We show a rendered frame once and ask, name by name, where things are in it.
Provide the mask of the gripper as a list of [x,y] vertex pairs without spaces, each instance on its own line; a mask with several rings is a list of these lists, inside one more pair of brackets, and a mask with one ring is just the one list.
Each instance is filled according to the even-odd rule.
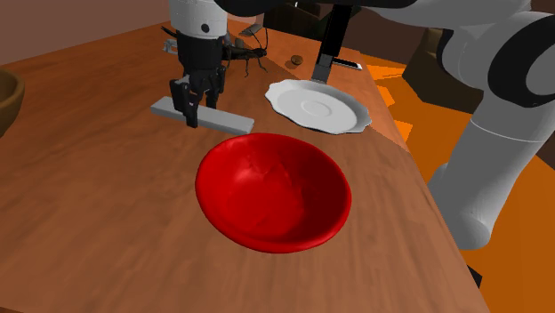
[[226,68],[221,65],[224,36],[215,39],[188,36],[180,31],[176,35],[178,60],[183,67],[181,79],[169,81],[173,107],[181,112],[189,127],[197,128],[199,97],[191,91],[189,77],[202,70],[210,76],[210,89],[205,92],[206,106],[216,108],[219,95],[224,92]]

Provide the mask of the grey flat bar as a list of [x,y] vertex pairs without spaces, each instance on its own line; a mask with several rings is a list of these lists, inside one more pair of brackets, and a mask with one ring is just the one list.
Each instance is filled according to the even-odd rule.
[[[153,114],[172,118],[182,122],[186,117],[173,107],[173,99],[165,96],[155,102],[150,110]],[[223,110],[199,106],[197,108],[197,125],[234,135],[248,134],[253,129],[254,120],[250,117],[235,115]]]

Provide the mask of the white scalloped plate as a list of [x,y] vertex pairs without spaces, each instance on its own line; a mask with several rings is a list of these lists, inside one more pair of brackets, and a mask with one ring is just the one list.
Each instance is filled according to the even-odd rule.
[[365,106],[327,84],[286,79],[271,84],[265,98],[277,113],[311,130],[360,133],[372,123]]

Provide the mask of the red bowl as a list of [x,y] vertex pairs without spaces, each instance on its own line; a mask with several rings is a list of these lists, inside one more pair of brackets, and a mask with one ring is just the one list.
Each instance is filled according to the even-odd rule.
[[350,185],[324,151],[274,133],[237,136],[212,148],[195,191],[225,237],[264,253],[296,253],[335,236],[350,214]]

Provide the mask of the black and white slim tool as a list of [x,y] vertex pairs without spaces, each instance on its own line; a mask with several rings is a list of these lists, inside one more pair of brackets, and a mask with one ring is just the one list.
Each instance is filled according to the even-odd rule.
[[356,63],[354,61],[349,61],[349,60],[343,60],[343,59],[339,59],[339,58],[333,58],[333,64],[343,66],[345,68],[356,69],[356,70],[362,70],[363,69],[362,66],[359,63]]

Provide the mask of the brown wooden table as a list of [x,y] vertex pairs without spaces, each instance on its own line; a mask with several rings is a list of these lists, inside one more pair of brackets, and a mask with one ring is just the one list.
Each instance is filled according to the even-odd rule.
[[[0,139],[0,306],[24,313],[489,313],[367,70],[331,85],[366,105],[362,133],[303,129],[265,100],[311,76],[317,42],[270,35],[261,66],[235,62],[219,106],[325,151],[353,196],[327,243],[266,254],[199,209],[205,153],[226,139],[152,114],[181,73],[163,29],[22,60],[20,114]],[[303,58],[301,65],[291,62]]]

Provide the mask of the brown wooden bowl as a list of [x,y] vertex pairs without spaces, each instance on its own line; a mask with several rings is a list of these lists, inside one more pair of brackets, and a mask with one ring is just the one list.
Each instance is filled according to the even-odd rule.
[[0,68],[0,138],[16,120],[25,93],[22,77]]

